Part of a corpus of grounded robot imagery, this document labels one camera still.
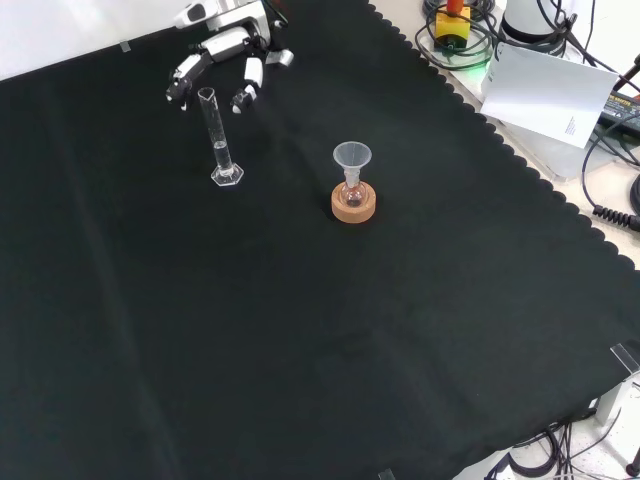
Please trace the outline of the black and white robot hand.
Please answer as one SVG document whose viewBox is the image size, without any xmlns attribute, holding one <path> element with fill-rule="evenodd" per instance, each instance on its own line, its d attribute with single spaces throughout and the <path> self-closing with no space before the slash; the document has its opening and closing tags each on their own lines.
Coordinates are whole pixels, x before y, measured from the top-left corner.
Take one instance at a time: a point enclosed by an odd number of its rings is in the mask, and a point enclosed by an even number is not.
<svg viewBox="0 0 640 480">
<path fill-rule="evenodd" d="M 267 65 L 288 67 L 294 53 L 281 34 L 289 26 L 271 1 L 192 1 L 174 18 L 178 30 L 204 25 L 211 36 L 191 48 L 191 53 L 171 73 L 165 97 L 183 111 L 190 107 L 196 81 L 206 71 L 242 55 L 246 58 L 244 84 L 231 100 L 241 114 L 256 100 Z"/>
</svg>

